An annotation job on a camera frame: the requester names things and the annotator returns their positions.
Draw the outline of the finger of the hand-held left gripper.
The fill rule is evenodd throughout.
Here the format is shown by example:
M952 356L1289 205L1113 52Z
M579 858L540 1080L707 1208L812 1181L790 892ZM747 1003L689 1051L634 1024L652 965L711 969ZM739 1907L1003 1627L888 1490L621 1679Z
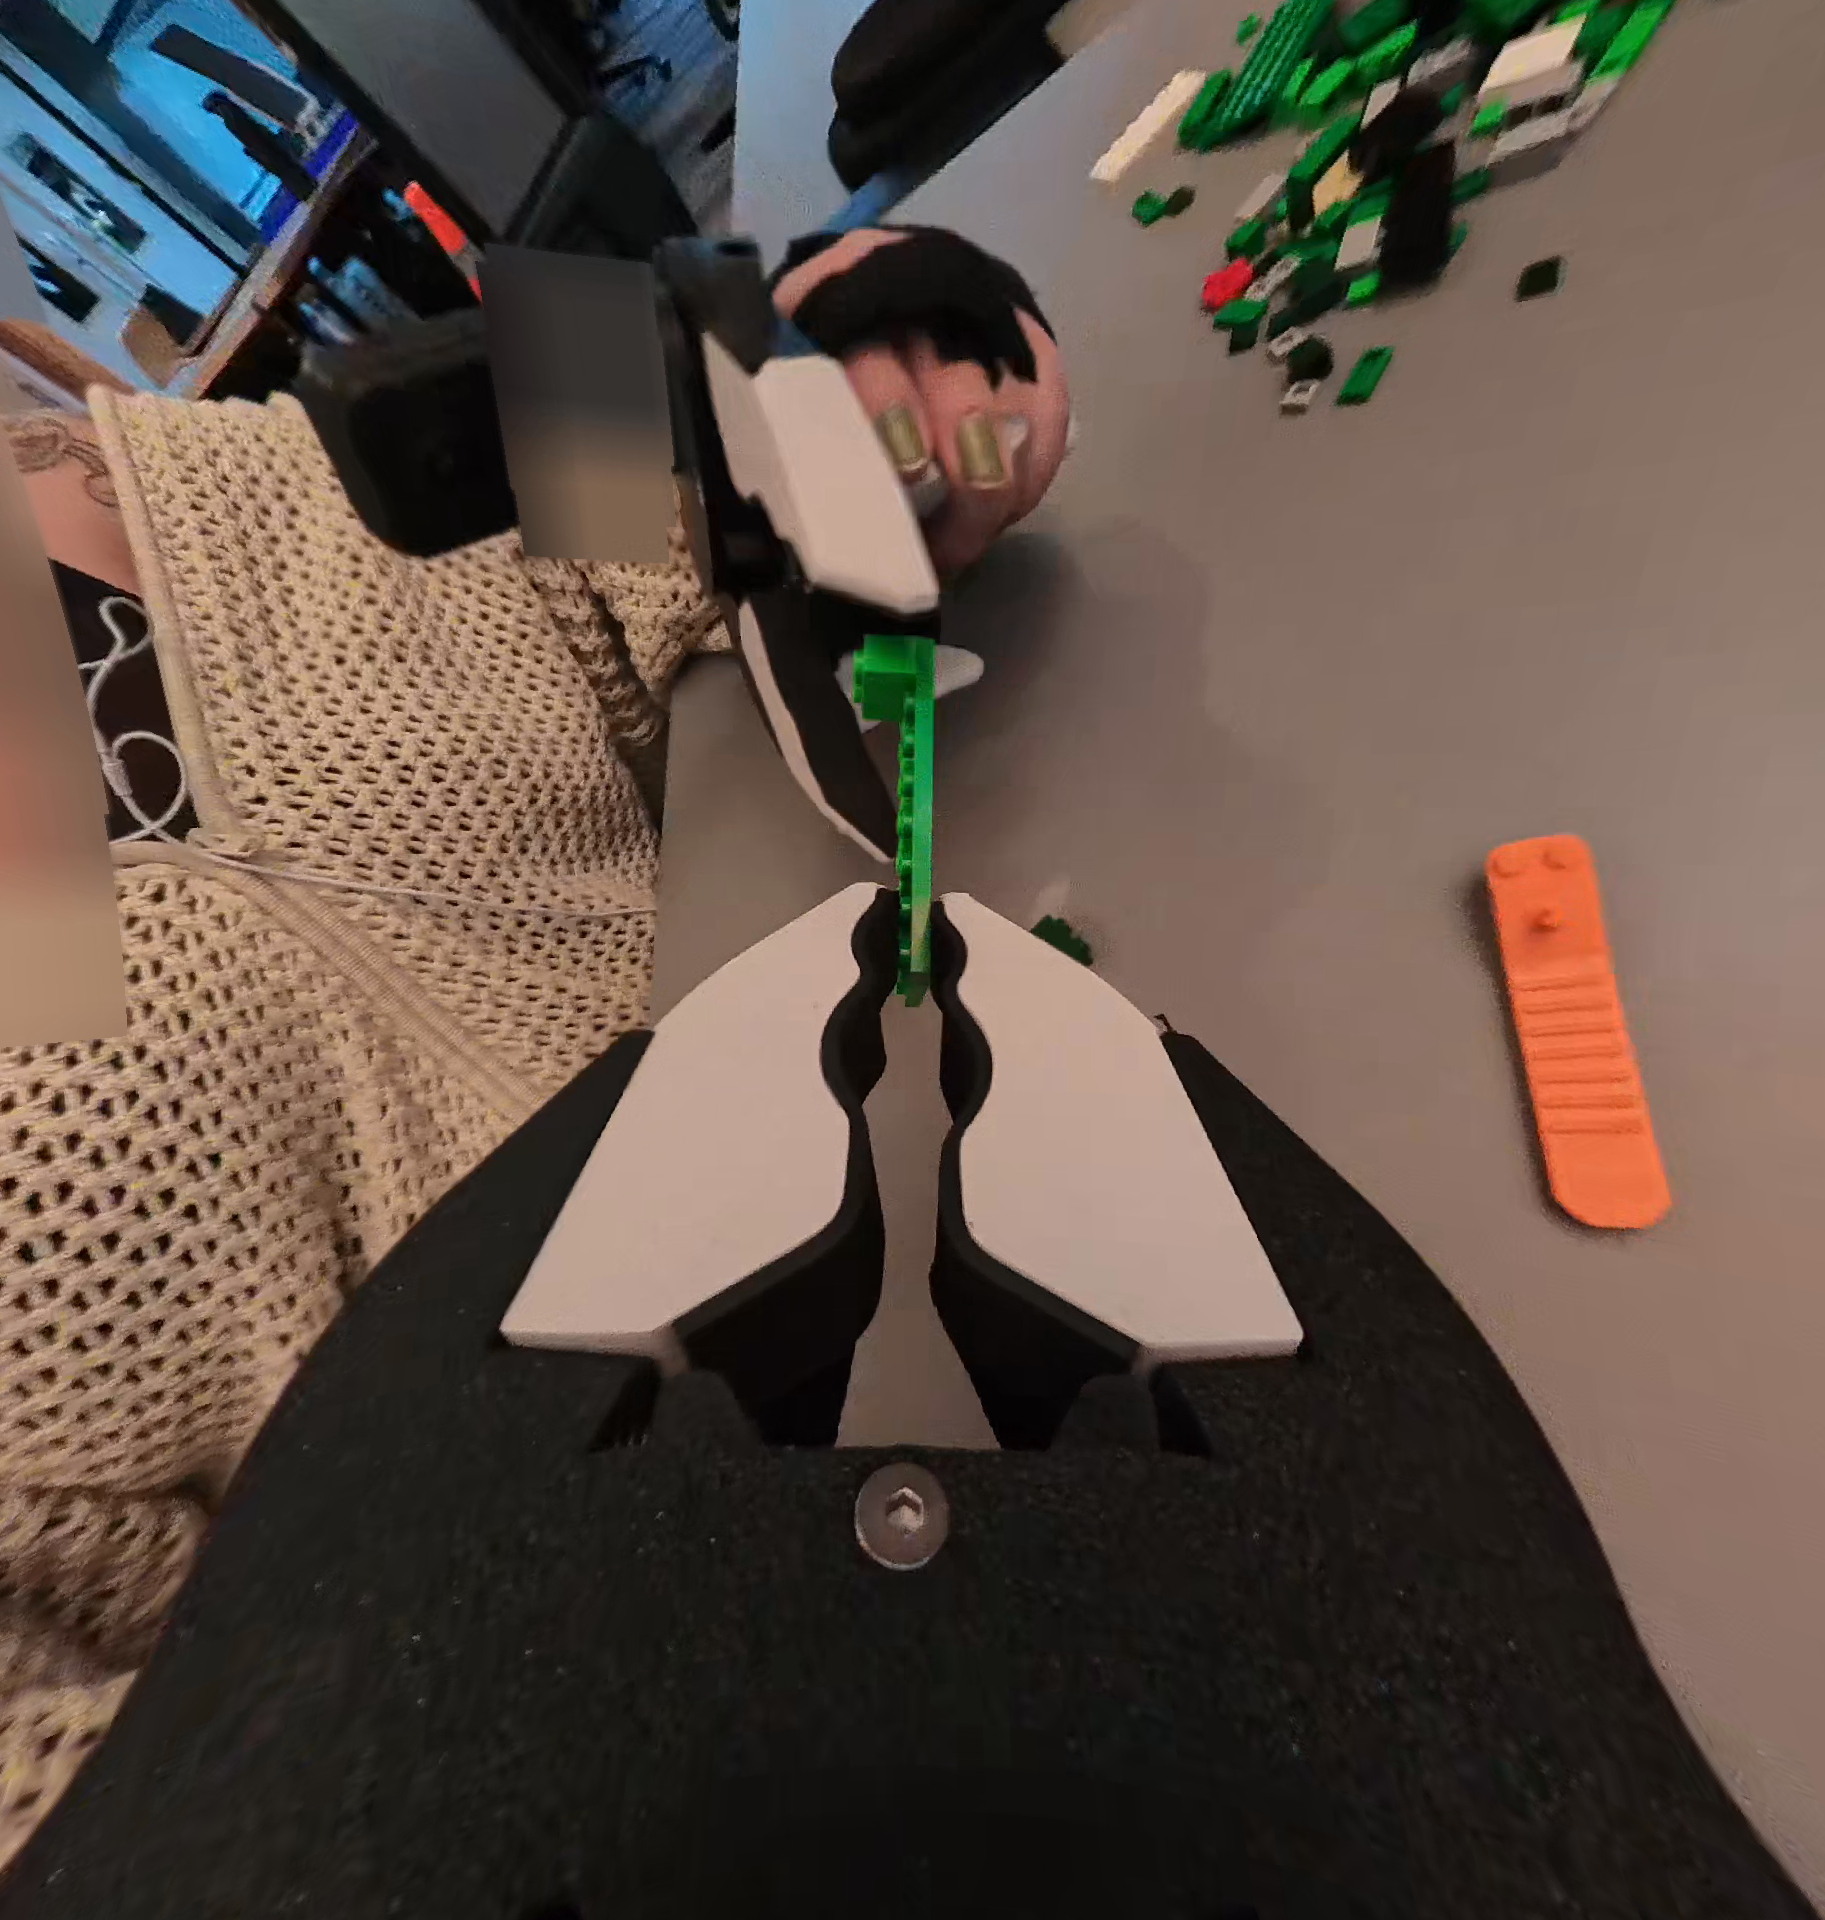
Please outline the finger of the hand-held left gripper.
M866 611L831 593L770 587L739 602L739 658L784 766L824 821L890 870L894 797L839 680L866 631Z
M890 616L935 612L922 529L844 365L777 353L748 373L713 333L700 353L733 489L765 508L804 581Z

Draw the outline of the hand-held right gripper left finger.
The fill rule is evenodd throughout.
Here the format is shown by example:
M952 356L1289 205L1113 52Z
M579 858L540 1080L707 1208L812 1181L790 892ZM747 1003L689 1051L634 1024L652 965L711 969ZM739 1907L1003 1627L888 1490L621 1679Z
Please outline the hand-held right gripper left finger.
M856 881L649 1034L501 1321L527 1352L716 1375L766 1443L827 1449L881 1299L866 1097L893 894Z

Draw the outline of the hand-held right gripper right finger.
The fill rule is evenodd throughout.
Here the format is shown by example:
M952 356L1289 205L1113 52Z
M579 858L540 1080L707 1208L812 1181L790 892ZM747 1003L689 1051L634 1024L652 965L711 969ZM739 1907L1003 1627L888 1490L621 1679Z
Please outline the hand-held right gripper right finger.
M948 1134L929 1292L1003 1452L1093 1380L1298 1356L1305 1329L1208 1129L1228 1074L997 910L931 917Z

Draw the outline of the green lego plate assembly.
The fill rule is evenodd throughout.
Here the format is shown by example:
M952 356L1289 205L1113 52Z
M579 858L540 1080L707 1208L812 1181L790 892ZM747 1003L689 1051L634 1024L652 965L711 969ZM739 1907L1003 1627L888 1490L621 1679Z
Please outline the green lego plate assembly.
M897 728L897 990L906 1006L925 1001L931 975L935 658L939 649L929 635L866 635L852 661L852 705L865 721Z

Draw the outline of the person's left forearm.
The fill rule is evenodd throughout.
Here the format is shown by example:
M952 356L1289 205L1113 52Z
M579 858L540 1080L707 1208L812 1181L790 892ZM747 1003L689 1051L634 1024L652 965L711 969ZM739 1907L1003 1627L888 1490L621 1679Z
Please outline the person's left forearm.
M563 647L602 711L653 829L661 825L668 758L668 701L686 658L731 649L718 602L706 593L685 533L668 529L659 564L589 564L520 553Z

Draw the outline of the white lego plate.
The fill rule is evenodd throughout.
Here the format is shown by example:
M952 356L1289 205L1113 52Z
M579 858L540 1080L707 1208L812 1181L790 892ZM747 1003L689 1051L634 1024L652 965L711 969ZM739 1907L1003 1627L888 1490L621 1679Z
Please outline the white lego plate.
M1211 79L1212 74L1204 69L1177 73L1093 161L1090 179L1113 187L1125 179L1143 157L1170 146L1187 110Z

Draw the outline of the orange lego brick separator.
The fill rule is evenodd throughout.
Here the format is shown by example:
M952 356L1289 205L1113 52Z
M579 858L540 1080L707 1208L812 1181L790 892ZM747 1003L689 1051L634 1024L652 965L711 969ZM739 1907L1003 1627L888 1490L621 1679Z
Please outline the orange lego brick separator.
M1582 1227L1633 1234L1671 1210L1596 863L1572 833L1484 858L1509 1029L1548 1198Z

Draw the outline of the pile of lego pieces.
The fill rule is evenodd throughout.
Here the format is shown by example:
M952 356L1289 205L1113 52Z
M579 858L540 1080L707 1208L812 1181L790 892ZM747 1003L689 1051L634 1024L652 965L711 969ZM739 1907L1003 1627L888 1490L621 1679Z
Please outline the pile of lego pieces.
M1170 146L1172 170L1266 132L1294 148L1239 202L1199 307L1228 356L1261 356L1280 410L1376 397L1394 348L1343 353L1334 324L1432 289L1467 211L1544 179L1645 59L1671 3L1285 3L1235 28Z

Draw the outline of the person's left hand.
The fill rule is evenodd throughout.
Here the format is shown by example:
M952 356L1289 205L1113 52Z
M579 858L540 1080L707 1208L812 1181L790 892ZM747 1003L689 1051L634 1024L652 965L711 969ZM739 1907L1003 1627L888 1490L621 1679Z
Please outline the person's left hand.
M1073 405L1061 347L1016 267L948 229L854 229L797 238L770 293L847 373L941 578L1040 506Z

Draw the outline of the orange traffic cone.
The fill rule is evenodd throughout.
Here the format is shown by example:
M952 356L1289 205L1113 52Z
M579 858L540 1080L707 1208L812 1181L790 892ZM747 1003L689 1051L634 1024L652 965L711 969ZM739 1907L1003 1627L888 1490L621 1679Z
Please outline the orange traffic cone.
M467 229L462 229L462 224L454 220L417 179L411 179L403 187L403 202L467 283L471 301L480 303L485 262L480 247L467 237Z

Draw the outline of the black oval pads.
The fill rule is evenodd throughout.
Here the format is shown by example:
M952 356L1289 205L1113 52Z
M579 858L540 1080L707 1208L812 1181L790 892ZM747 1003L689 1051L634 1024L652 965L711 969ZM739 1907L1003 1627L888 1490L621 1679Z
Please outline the black oval pads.
M1061 66L1061 3L873 3L831 64L827 161L847 189L925 176Z

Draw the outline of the cream knitted sweater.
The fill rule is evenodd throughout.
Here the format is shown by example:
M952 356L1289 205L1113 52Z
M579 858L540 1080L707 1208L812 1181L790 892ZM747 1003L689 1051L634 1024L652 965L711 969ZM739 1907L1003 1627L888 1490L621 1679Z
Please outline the cream knitted sweater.
M411 560L297 399L0 421L106 780L128 1026L0 1047L0 1872L297 1362L644 1024L659 829L520 564Z

